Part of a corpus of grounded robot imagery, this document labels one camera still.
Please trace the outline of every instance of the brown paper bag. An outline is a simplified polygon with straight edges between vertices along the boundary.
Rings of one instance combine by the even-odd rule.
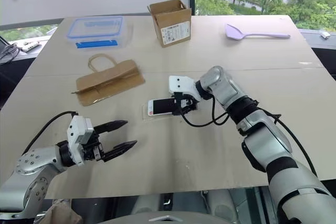
[[[92,65],[92,60],[98,57],[109,59],[114,67],[98,72]],[[99,102],[145,82],[134,60],[117,63],[106,54],[97,54],[89,59],[88,67],[94,73],[78,78],[77,91],[74,92],[83,106]]]
[[[45,213],[39,224],[82,224],[82,218],[76,214],[71,207],[62,200],[56,200]]]

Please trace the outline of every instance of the bag handle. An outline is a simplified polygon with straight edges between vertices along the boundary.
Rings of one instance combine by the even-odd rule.
[[[99,58],[99,57],[105,57],[107,59],[109,59],[115,66],[117,65],[117,62],[115,61],[115,59],[113,59],[111,56],[107,55],[107,54],[96,54],[93,55],[89,58],[89,62],[88,62],[88,67],[93,71],[93,72],[98,72],[98,70],[92,65],[92,60]]]

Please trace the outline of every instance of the blue lid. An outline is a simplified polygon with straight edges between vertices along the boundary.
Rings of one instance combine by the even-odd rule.
[[[122,16],[101,16],[76,19],[69,30],[68,38],[117,36],[121,33]]]

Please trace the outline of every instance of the smartphone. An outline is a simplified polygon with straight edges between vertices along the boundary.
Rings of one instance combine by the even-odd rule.
[[[177,104],[175,98],[156,99],[148,101],[148,115],[166,115],[172,114],[177,110]]]

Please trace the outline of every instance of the purple spatula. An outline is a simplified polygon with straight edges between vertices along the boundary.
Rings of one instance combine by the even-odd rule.
[[[234,27],[232,25],[226,24],[226,36],[231,39],[241,40],[244,39],[246,36],[268,36],[268,37],[274,37],[274,38],[282,38],[282,39],[289,39],[289,34],[278,34],[278,33],[249,33],[244,34],[242,31],[240,31],[237,27]]]

